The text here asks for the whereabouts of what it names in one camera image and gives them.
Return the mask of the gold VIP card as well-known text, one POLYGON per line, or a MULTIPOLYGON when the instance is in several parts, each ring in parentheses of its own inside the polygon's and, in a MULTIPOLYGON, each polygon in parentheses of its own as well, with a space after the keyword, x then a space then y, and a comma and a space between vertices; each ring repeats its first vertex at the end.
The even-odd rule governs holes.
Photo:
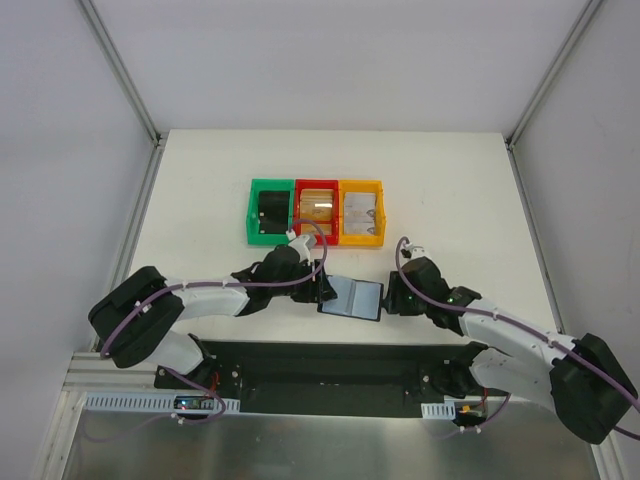
POLYGON ((326 237, 333 234, 333 227, 331 223, 319 223, 317 227, 314 227, 308 223, 302 223, 299 225, 300 232, 304 234, 318 234, 318 230, 321 230, 326 237))

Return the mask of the black card holder wallet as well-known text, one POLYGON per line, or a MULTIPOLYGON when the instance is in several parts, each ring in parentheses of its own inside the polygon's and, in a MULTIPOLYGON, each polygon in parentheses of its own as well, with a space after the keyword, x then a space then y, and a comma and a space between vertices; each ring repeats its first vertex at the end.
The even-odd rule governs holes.
POLYGON ((318 306, 321 314, 379 322, 384 285, 344 276, 327 277, 337 297, 318 306))

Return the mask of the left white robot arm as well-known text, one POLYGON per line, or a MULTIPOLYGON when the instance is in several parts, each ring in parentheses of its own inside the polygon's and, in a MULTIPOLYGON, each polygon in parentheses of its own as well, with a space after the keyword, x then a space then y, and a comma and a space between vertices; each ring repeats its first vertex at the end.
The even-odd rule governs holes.
POLYGON ((176 323, 252 315, 275 297, 316 305, 337 298, 321 262, 307 260, 288 245, 277 246, 263 260, 212 286, 199 282, 195 288, 167 288, 167 278, 156 267, 142 267, 94 305, 88 321, 103 342, 103 355, 116 367, 149 362, 176 372, 191 389, 209 382, 216 362, 196 335, 174 331, 176 323))

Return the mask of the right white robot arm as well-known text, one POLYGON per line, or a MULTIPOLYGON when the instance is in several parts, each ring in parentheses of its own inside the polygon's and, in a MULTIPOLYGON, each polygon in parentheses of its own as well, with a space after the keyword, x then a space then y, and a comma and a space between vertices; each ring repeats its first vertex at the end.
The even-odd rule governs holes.
POLYGON ((430 376, 442 395, 463 399, 495 389, 555 414, 576 437, 594 445, 616 432, 637 439, 619 423, 639 407, 639 393, 608 344, 575 338, 511 317, 480 293, 451 287, 425 255, 398 260, 384 307, 390 314, 424 315, 468 344, 430 376))

